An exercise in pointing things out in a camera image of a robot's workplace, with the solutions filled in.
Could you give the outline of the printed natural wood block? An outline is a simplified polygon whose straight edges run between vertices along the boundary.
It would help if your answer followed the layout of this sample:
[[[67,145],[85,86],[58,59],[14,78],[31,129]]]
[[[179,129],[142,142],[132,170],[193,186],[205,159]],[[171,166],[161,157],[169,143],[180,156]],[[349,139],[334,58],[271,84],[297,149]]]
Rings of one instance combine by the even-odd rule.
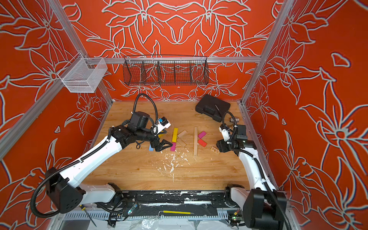
[[[216,148],[216,147],[211,147],[210,149],[212,152],[214,152],[215,154],[220,154],[220,151]]]

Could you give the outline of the magenta block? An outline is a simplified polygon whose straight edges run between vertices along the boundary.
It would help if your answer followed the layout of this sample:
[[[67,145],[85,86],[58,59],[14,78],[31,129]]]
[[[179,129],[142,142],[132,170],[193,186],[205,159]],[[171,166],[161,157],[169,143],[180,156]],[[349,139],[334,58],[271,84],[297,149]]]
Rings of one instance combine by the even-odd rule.
[[[198,138],[203,138],[204,136],[206,136],[206,132],[205,131],[202,131],[200,134],[198,134]]]
[[[175,151],[175,149],[176,149],[176,142],[173,142],[170,150]]]

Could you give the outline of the red building block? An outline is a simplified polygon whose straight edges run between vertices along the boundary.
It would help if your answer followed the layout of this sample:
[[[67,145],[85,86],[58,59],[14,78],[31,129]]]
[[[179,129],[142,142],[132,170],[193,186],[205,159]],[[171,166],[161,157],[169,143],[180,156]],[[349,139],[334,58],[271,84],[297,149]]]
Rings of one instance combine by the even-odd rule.
[[[205,141],[203,141],[202,139],[198,139],[197,140],[198,144],[201,145],[202,147],[206,147],[207,143]]]

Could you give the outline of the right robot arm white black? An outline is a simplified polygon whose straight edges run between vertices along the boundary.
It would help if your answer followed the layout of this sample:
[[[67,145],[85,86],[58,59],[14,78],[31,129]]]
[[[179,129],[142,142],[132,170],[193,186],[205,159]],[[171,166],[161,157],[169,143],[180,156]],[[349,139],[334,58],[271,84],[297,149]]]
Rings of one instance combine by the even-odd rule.
[[[245,226],[256,230],[290,230],[291,223],[286,215],[287,199],[267,177],[255,143],[248,140],[246,126],[239,125],[235,116],[220,111],[222,139],[216,147],[221,153],[232,151],[242,162],[250,190],[241,185],[227,185],[224,199],[229,207],[238,206],[241,217],[233,214],[228,220],[232,227]]]

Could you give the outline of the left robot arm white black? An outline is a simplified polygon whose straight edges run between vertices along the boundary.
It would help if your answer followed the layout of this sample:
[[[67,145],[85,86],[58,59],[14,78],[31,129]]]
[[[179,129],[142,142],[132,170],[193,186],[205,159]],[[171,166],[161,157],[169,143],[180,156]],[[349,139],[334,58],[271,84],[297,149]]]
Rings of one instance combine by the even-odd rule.
[[[161,140],[159,135],[171,126],[166,117],[158,116],[154,106],[155,118],[145,112],[137,111],[136,100],[131,112],[131,118],[118,126],[109,128],[107,136],[95,147],[71,163],[59,169],[50,168],[45,179],[37,186],[30,200],[31,212],[39,218],[50,218],[59,213],[65,214],[77,206],[90,203],[111,203],[116,201],[120,189],[114,183],[102,186],[83,184],[84,179],[110,157],[121,152],[130,144],[137,148],[149,142],[150,146],[160,152],[172,147],[172,143]],[[42,213],[36,207],[36,200],[41,189],[51,199],[57,210],[52,213]]]

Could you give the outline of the black plastic tool case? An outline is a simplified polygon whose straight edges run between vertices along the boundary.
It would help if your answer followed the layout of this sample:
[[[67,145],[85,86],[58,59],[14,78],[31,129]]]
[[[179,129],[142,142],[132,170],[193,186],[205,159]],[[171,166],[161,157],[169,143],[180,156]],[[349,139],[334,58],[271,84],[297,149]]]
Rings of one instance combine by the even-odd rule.
[[[222,122],[224,113],[228,111],[230,107],[230,103],[206,94],[195,106],[195,110],[200,114],[211,117],[217,122]]]

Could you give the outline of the yellow pencil on rail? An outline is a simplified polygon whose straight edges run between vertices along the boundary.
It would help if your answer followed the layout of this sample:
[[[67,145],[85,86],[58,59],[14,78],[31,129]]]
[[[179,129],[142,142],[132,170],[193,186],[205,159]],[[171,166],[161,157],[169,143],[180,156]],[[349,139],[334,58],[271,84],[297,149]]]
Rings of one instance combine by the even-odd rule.
[[[181,214],[181,215],[191,215],[191,212],[184,212],[184,211],[169,211],[169,210],[164,210],[163,213],[168,213],[168,214]]]

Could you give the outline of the white mesh wall basket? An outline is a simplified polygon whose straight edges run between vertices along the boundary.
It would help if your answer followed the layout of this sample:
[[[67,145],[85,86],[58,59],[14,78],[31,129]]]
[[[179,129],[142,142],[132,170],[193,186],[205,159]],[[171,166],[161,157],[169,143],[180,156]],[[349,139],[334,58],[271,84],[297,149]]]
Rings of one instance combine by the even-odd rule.
[[[75,59],[58,77],[71,93],[94,93],[107,72],[103,58],[90,64],[84,58]]]

